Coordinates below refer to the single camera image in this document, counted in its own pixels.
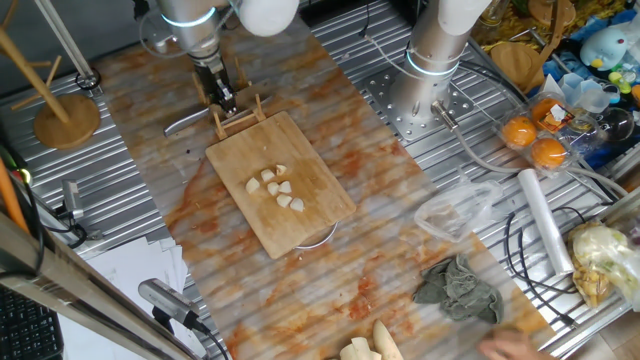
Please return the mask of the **person's left hand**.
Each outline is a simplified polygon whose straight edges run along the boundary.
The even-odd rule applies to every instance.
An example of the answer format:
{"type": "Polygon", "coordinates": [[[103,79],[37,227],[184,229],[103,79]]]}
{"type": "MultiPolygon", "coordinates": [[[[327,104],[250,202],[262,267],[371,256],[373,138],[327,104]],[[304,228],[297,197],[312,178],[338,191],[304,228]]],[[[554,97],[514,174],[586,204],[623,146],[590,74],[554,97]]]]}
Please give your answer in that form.
{"type": "Polygon", "coordinates": [[[513,329],[490,332],[477,344],[477,350],[489,360],[556,360],[539,351],[525,333],[513,329]]]}

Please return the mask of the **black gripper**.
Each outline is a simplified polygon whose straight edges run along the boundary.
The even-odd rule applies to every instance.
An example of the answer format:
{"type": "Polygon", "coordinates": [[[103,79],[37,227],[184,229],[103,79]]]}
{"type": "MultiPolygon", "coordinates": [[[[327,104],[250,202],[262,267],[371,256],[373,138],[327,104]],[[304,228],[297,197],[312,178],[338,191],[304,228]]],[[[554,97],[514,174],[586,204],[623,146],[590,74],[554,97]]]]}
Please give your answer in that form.
{"type": "Polygon", "coordinates": [[[226,66],[219,53],[191,57],[196,74],[211,104],[220,105],[229,116],[237,113],[235,93],[229,84],[226,66]]]}

